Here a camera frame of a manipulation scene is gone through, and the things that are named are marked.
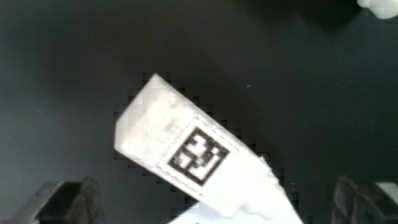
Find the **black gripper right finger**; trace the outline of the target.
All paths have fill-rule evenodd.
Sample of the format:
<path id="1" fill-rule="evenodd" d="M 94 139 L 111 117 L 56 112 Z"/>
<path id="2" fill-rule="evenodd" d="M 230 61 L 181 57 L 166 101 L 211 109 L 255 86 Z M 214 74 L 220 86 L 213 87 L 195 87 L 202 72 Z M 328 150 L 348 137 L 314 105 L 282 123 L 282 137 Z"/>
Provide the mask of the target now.
<path id="1" fill-rule="evenodd" d="M 398 184 L 358 185 L 341 176 L 332 198 L 330 224 L 398 224 Z"/>

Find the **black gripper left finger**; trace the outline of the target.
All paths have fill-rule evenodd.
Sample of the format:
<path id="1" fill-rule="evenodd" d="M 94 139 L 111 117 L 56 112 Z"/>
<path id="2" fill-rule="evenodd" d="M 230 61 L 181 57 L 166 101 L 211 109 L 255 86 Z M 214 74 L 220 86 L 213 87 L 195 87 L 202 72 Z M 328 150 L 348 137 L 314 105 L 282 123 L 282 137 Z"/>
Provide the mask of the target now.
<path id="1" fill-rule="evenodd" d="M 95 179 L 46 182 L 7 224 L 104 224 Z"/>

